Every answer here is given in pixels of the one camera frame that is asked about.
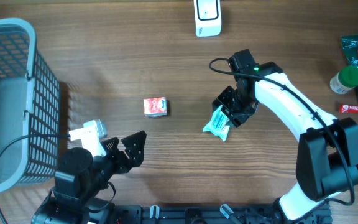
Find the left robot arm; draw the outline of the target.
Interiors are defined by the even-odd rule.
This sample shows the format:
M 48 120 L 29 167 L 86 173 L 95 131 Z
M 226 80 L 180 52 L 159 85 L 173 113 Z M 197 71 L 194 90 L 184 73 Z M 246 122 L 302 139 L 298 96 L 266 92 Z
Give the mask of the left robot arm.
M 55 186 L 34 213 L 32 223 L 114 223 L 121 218 L 114 213 L 111 200 L 96 195 L 115 186 L 114 174 L 128 173 L 144 160 L 147 134 L 139 131 L 123 139 L 101 142 L 105 156 L 93 156 L 89 150 L 75 147 L 64 153 L 55 172 Z

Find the mint toilet tissue packet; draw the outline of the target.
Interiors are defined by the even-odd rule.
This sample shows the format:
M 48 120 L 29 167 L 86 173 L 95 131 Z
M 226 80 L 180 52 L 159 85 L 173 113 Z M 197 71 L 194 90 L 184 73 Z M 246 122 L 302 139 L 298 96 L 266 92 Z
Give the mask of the mint toilet tissue packet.
M 215 136 L 221 138 L 222 141 L 226 141 L 229 133 L 230 126 L 227 123 L 230 119 L 221 111 L 222 105 L 217 107 L 212 113 L 210 121 L 203 128 L 203 132 L 211 132 Z

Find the green lid white jar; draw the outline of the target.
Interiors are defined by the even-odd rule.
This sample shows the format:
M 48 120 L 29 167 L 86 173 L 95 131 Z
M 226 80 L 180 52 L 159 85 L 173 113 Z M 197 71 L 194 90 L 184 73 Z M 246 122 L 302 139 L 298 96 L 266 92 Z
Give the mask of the green lid white jar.
M 349 65 L 338 72 L 329 82 L 333 92 L 343 95 L 358 86 L 358 67 Z

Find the red coffee sachet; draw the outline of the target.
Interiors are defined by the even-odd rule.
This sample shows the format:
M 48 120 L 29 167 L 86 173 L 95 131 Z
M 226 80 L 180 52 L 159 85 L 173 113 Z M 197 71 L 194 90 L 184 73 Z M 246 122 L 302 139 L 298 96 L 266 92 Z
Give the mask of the red coffee sachet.
M 358 105 L 342 104 L 339 108 L 340 113 L 358 114 Z

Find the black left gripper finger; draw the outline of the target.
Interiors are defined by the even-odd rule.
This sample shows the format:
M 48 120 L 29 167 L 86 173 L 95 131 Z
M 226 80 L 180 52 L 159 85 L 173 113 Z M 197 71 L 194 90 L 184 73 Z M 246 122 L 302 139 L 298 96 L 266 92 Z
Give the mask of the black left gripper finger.
M 110 138 L 101 142 L 101 146 L 105 152 L 114 152 L 118 150 L 119 139 L 117 137 Z
M 135 134 L 121 139 L 125 147 L 125 152 L 131 161 L 132 167 L 140 167 L 144 161 L 144 147 L 147 134 L 139 131 Z

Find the orange Kleenex tissue pack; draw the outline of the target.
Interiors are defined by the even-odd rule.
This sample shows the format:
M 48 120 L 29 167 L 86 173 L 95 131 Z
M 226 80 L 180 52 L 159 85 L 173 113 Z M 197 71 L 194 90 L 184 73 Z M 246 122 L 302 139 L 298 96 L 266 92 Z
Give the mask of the orange Kleenex tissue pack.
M 168 114 L 167 99 L 165 97 L 143 99 L 144 114 L 148 117 L 165 116 Z

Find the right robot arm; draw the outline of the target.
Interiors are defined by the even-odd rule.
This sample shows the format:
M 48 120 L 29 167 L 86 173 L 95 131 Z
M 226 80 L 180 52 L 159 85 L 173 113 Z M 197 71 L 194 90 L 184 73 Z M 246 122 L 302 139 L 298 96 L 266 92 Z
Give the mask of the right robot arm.
M 227 59 L 236 81 L 214 101 L 205 131 L 226 140 L 230 128 L 244 124 L 265 105 L 298 142 L 296 184 L 271 205 L 220 206 L 231 223 L 331 223 L 330 203 L 348 192 L 355 202 L 358 185 L 358 125 L 337 119 L 302 94 L 273 62 L 257 63 L 249 50 Z

